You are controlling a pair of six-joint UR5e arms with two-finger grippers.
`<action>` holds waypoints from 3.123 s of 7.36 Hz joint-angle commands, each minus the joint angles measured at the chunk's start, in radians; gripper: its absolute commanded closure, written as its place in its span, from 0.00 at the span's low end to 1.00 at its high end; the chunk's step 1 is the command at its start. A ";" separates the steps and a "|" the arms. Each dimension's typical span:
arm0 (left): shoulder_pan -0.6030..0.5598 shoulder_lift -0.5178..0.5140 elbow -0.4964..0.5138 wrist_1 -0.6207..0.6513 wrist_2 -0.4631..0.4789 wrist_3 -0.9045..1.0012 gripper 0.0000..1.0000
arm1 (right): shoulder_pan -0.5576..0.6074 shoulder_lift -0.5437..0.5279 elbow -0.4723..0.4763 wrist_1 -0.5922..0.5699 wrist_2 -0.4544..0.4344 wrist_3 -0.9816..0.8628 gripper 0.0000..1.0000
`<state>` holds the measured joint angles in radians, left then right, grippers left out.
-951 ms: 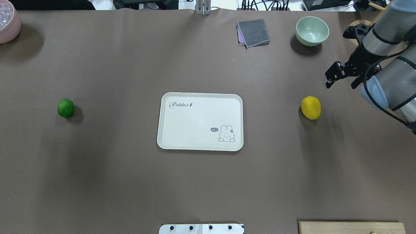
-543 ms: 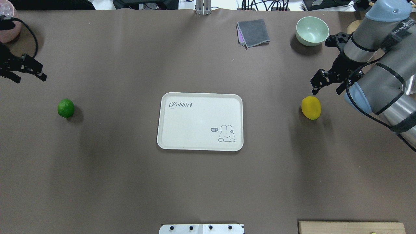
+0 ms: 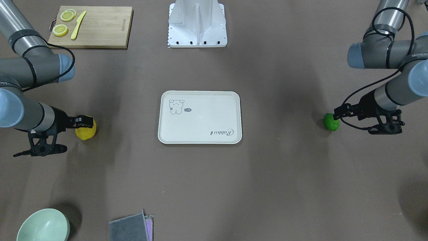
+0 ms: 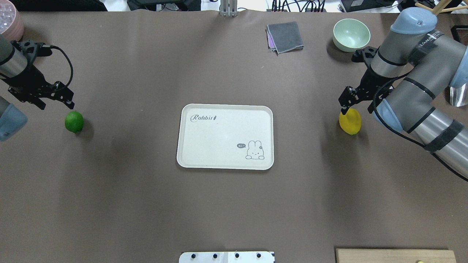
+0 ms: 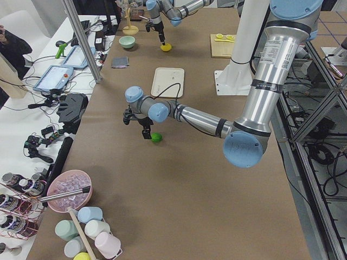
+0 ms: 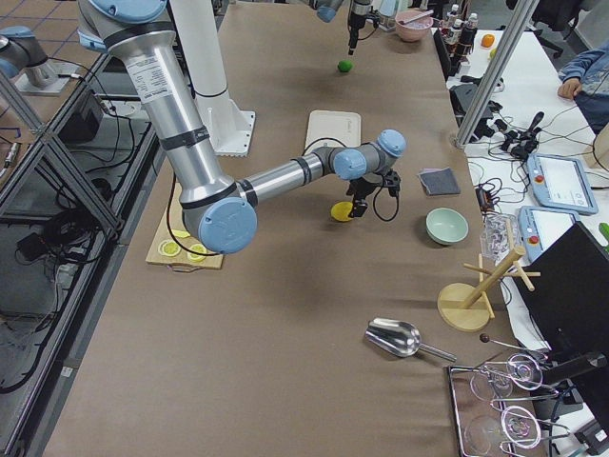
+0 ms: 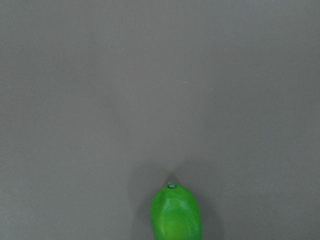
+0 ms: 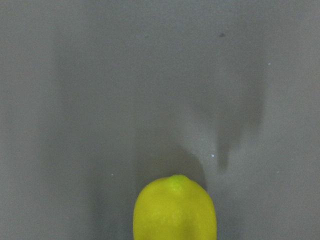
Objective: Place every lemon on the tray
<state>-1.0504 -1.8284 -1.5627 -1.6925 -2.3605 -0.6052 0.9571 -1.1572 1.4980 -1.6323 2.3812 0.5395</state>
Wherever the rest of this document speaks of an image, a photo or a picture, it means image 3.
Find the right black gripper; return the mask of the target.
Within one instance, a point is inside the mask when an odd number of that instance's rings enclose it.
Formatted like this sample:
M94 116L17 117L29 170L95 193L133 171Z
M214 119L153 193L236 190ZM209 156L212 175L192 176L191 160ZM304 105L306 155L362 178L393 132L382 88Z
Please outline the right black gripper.
M93 118L86 115L68 116L63 110L52 107L55 120L50 134L65 132L66 129L93 128Z

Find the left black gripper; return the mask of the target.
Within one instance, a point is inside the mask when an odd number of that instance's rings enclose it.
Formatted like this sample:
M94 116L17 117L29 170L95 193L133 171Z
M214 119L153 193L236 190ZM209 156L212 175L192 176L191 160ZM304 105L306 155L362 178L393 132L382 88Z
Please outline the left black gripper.
M366 118L380 118L384 116L383 109L375 98L375 90L365 94L356 105L344 103L334 109L333 120L356 116L359 121Z

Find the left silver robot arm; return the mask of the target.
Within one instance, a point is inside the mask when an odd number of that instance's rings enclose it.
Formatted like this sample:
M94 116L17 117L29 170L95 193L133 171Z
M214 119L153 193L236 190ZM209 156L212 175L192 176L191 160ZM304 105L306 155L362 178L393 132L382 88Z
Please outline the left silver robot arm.
M350 46L347 62L356 69L397 70L387 83L364 95L356 105L344 102L333 119L359 120L384 116L399 122L400 108L427 97L427 33L411 40L395 40L404 25L408 0L381 0L360 43Z

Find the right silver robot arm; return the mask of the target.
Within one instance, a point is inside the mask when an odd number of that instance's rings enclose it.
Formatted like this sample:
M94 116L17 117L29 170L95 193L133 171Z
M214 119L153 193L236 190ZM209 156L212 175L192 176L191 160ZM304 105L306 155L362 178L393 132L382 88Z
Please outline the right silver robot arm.
M1 34L15 58L1 59L1 127L26 133L94 127L90 116L68 116L64 111L37 102L24 92L46 84L71 80L75 74L75 55L55 54L49 44L24 17L12 0L1 1Z

